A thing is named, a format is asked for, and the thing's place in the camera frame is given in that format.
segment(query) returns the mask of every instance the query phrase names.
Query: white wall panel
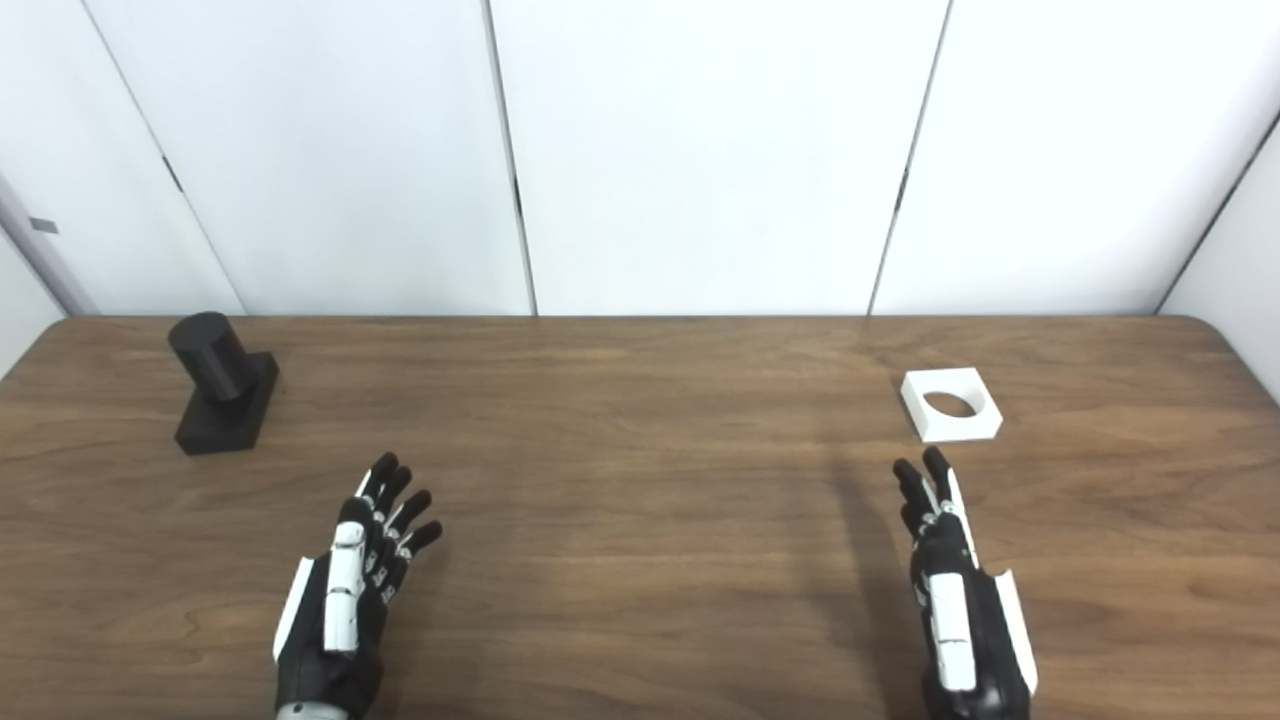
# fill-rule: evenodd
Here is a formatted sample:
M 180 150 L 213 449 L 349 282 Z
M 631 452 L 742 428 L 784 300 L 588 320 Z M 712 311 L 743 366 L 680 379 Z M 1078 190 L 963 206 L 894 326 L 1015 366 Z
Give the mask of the white wall panel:
M 1280 3 L 956 0 L 877 314 L 1149 313 L 1280 108 Z
M 0 231 L 0 378 L 63 311 Z
M 0 176 L 15 240 L 76 310 L 242 310 L 77 0 L 0 0 Z
M 1258 154 L 1161 313 L 1226 337 L 1280 400 L 1280 133 Z
M 255 314 L 526 314 L 480 0 L 90 0 Z
M 493 0 L 539 311 L 867 311 L 946 3 Z

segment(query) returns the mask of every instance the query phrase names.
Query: black block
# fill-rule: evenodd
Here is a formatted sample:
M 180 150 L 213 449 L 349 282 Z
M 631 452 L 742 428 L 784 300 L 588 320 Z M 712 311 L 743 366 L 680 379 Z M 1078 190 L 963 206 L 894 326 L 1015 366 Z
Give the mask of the black block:
M 280 374 L 270 352 L 250 352 L 246 360 L 257 380 L 234 400 L 209 400 L 198 389 L 191 395 L 174 439 L 187 455 L 251 450 L 266 416 L 266 406 Z

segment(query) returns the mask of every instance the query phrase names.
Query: robotic hand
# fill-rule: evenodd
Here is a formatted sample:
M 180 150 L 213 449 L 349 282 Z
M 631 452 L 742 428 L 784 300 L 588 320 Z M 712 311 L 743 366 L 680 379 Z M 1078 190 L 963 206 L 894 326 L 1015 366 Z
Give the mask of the robotic hand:
M 425 489 L 390 512 L 411 479 L 383 455 L 342 505 L 329 552 L 298 564 L 275 630 L 278 720 L 360 720 L 374 703 L 387 605 L 413 555 L 444 532 L 434 520 L 408 529 L 431 505 Z
M 906 460 L 893 464 L 915 541 L 911 585 L 923 611 L 932 666 L 924 703 L 932 720 L 1027 720 L 1038 675 L 1011 571 L 978 565 L 955 470 L 937 447 L 924 451 L 937 491 Z

